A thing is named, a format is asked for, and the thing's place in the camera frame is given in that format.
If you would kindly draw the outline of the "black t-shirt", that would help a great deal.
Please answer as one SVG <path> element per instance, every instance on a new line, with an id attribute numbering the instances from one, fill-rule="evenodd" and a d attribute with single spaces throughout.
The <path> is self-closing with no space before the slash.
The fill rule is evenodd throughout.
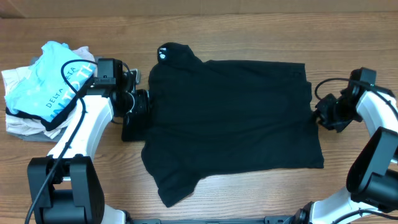
<path id="1" fill-rule="evenodd" d="M 157 49 L 148 99 L 125 117 L 122 139 L 144 142 L 142 161 L 167 207 L 211 175 L 324 166 L 302 63 L 204 62 L 168 42 Z"/>

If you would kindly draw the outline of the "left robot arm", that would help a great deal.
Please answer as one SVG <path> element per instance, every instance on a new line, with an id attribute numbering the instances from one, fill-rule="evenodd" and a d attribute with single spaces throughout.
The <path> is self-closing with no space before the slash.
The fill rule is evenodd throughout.
<path id="1" fill-rule="evenodd" d="M 32 204 L 25 223 L 132 223 L 130 214 L 107 205 L 93 161 L 103 132 L 114 117 L 141 119 L 149 111 L 149 93 L 138 90 L 141 72 L 115 58 L 97 62 L 81 59 L 97 76 L 78 86 L 60 73 L 74 92 L 76 113 L 64 135 L 45 157 L 34 157 L 27 166 Z"/>

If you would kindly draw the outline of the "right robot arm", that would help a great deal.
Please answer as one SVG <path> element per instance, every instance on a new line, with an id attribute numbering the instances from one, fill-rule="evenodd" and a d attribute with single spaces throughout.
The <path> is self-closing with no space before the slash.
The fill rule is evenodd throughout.
<path id="1" fill-rule="evenodd" d="M 328 94 L 315 107 L 321 126 L 341 132 L 352 121 L 364 122 L 369 141 L 351 166 L 346 185 L 330 197 L 310 202 L 285 223 L 351 223 L 366 215 L 396 220 L 397 106 L 390 89 L 376 85 L 376 71 L 353 70 L 340 97 Z"/>

